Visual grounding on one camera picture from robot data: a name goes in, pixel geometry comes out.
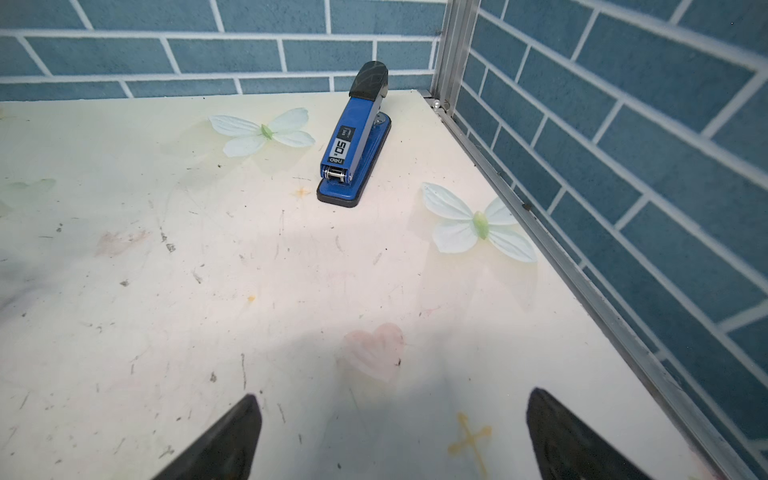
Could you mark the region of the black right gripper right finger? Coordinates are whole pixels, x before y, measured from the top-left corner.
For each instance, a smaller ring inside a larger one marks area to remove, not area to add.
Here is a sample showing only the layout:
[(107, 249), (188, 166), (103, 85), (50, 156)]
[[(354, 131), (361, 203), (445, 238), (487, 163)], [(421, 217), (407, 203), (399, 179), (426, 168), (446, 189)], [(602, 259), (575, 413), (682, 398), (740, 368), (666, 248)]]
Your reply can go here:
[(526, 423), (544, 480), (650, 479), (542, 388), (530, 393)]

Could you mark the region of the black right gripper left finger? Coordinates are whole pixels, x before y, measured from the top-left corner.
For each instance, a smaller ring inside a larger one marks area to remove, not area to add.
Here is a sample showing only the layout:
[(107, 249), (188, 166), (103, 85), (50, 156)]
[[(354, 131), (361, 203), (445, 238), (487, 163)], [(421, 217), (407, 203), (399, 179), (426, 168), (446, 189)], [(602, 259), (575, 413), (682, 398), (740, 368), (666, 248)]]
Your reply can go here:
[(155, 479), (248, 479), (261, 428), (257, 398), (246, 394)]

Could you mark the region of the aluminium corner frame post right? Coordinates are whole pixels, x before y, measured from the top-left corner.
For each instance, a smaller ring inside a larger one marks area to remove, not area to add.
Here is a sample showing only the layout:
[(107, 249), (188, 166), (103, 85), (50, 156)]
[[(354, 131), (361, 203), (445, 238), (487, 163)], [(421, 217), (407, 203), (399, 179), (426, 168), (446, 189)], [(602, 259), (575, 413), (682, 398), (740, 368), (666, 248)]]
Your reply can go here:
[(448, 116), (454, 114), (460, 94), (480, 3), (449, 0), (446, 4), (430, 93)]

